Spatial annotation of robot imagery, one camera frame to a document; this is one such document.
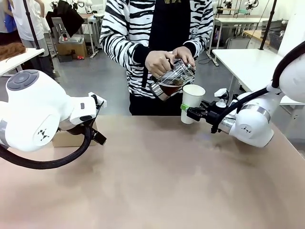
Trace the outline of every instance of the cardboard box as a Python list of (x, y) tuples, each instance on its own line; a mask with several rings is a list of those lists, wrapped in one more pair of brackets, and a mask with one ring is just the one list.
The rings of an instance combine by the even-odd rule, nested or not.
[(88, 56), (85, 42), (82, 44), (57, 44), (58, 55), (69, 55), (71, 52), (75, 53), (72, 55), (73, 59), (77, 60), (77, 56)]
[[(93, 124), (93, 128), (98, 130), (96, 123)], [(54, 147), (80, 147), (83, 140), (84, 135), (71, 135), (67, 131), (58, 131), (52, 139), (52, 143)], [(95, 141), (91, 141), (90, 146), (96, 145)]]

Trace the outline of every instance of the circular gray cap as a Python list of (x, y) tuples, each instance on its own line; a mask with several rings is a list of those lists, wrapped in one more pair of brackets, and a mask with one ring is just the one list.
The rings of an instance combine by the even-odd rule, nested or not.
[(37, 70), (23, 70), (11, 77), (6, 85), (11, 91), (20, 91), (34, 84), (38, 78)]

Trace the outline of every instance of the brown liquid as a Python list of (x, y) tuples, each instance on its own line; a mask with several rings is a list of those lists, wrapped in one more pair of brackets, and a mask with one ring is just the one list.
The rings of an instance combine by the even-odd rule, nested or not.
[(179, 80), (173, 80), (173, 81), (164, 80), (160, 84), (160, 88), (168, 96), (171, 96), (172, 94), (177, 92), (182, 86), (183, 86), (183, 83), (181, 81), (179, 81)]

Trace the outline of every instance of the black basket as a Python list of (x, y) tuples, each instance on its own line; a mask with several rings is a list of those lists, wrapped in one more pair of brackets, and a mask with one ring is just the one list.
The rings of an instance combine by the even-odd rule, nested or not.
[(280, 33), (270, 32), (268, 33), (270, 46), (276, 50), (280, 49), (283, 37), (280, 37)]

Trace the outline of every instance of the green tape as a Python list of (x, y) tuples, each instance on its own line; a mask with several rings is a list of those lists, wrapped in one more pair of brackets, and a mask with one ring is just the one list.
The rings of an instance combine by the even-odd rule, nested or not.
[(187, 105), (185, 105), (185, 104), (182, 104), (180, 108), (181, 108), (181, 110), (183, 110), (183, 111), (187, 111), (187, 109), (189, 109), (190, 107), (187, 106)]

